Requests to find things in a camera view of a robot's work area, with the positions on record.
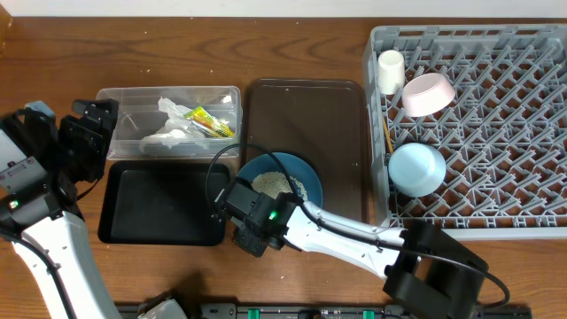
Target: dish rack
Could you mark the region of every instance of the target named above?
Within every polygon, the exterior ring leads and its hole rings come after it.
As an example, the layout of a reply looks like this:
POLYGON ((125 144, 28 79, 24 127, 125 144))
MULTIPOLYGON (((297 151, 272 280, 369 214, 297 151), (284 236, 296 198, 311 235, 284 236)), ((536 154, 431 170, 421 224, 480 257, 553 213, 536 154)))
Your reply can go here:
POLYGON ((375 27, 362 69, 377 224, 426 220, 460 240, 567 237, 566 41, 567 25, 375 27), (408 117, 403 89, 377 87, 387 50, 404 55, 406 82, 444 74, 453 102, 408 117), (434 193, 409 198, 389 181, 384 122, 394 150, 418 142, 443 154, 447 175, 434 193))

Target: blue bowl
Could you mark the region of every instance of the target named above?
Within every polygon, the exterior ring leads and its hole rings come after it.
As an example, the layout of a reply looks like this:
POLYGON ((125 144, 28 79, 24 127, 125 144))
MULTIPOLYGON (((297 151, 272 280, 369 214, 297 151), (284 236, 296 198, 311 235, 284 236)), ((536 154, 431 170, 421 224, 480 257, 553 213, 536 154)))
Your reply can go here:
MULTIPOLYGON (((322 206, 322 186, 317 173, 304 160, 288 153, 275 152, 274 155, 282 162, 291 177, 297 178, 305 187, 307 199, 315 205, 322 206)), ((252 183, 254 178, 267 172, 283 173, 277 163, 269 155, 260 155, 244 165, 238 172, 238 177, 252 183)))

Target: yellow snack wrapper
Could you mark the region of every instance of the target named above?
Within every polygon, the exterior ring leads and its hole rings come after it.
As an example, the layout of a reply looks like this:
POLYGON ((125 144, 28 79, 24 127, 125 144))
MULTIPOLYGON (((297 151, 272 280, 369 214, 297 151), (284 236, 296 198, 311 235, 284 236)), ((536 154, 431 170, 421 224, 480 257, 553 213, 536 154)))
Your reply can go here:
POLYGON ((184 115, 185 119, 193 120, 202 126, 209 128, 213 131, 211 134, 214 137, 232 137, 234 132, 232 132, 228 125, 219 121, 213 115, 209 114, 203 106, 198 106, 194 108, 191 112, 184 115))

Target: black tray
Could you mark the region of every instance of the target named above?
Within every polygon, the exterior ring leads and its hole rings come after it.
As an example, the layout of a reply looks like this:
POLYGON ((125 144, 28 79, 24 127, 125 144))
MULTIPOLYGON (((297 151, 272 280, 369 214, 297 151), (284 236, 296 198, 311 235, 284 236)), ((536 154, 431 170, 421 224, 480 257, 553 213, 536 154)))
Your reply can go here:
MULTIPOLYGON (((225 221, 205 202, 208 164, 119 161, 110 168, 98 238, 112 244, 217 245, 225 221)), ((213 167, 212 194, 229 182, 229 169, 213 167)))
MULTIPOLYGON (((322 207, 368 222, 368 111, 354 82, 261 79, 247 91, 241 142, 302 158, 322 184, 322 207)), ((260 155, 240 152, 240 166, 260 155)))

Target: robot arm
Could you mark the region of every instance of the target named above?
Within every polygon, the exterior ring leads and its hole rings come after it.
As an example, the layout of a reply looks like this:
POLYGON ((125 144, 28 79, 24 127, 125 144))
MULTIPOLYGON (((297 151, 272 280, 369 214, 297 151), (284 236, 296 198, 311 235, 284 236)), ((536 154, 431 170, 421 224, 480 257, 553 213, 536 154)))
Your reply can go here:
MULTIPOLYGON (((374 240, 387 241, 392 244, 402 245, 400 238, 402 229, 378 228, 368 224, 355 222, 344 217, 325 212, 311 202, 306 202, 305 207, 313 216, 317 215, 329 225, 342 228, 350 233, 358 233, 374 240)), ((311 222, 297 206, 287 222, 288 231, 283 237, 285 240, 304 252, 325 253, 339 258, 360 268, 379 276, 383 280, 387 278, 384 270, 386 266, 393 265, 399 253, 391 249, 378 249, 375 245, 369 245, 350 238, 337 236, 328 230, 324 230, 311 222)))
MULTIPOLYGON (((55 220, 42 219, 21 236, 47 252, 56 264, 77 318, 121 318, 95 265, 88 234, 82 219, 63 212, 55 220)), ((34 275, 51 318, 67 318, 53 278, 42 261, 21 244, 14 244, 14 250, 34 275)))
POLYGON ((384 291, 422 319, 469 319, 488 270, 476 254, 426 222, 414 222, 408 230, 373 227, 302 203, 292 194, 272 199, 240 178, 214 205, 232 216, 237 225, 233 241, 248 253, 260 257, 267 246, 279 250, 284 245, 326 253, 384 279, 384 291), (421 279, 416 276, 418 255, 439 256, 476 271, 433 261, 421 279))

